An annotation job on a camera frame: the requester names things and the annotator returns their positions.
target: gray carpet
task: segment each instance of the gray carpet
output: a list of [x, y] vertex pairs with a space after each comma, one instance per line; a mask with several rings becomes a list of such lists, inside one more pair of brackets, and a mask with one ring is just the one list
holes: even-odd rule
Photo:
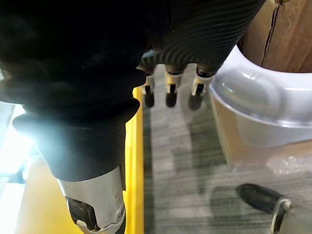
[[254, 210], [235, 188], [253, 182], [312, 206], [309, 173], [275, 175], [226, 165], [208, 97], [187, 103], [195, 66], [185, 70], [175, 108], [165, 105], [164, 66], [156, 71], [155, 106], [144, 108], [146, 234], [268, 234], [271, 216]]

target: robotic hand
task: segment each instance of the robotic hand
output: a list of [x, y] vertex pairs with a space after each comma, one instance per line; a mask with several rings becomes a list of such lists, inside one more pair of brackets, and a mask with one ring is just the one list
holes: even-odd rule
[[197, 63], [212, 76], [263, 3], [1, 1], [0, 100], [24, 106], [13, 124], [37, 142], [85, 234], [124, 233], [125, 123], [145, 72]]

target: bright light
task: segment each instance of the bright light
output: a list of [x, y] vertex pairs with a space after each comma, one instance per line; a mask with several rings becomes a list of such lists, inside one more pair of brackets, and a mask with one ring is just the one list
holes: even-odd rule
[[24, 188], [23, 184], [6, 183], [3, 191], [0, 191], [1, 233], [14, 234]]
[[17, 172], [31, 150], [32, 140], [18, 133], [12, 125], [12, 120], [24, 113], [22, 106], [16, 105], [0, 148], [0, 173]]

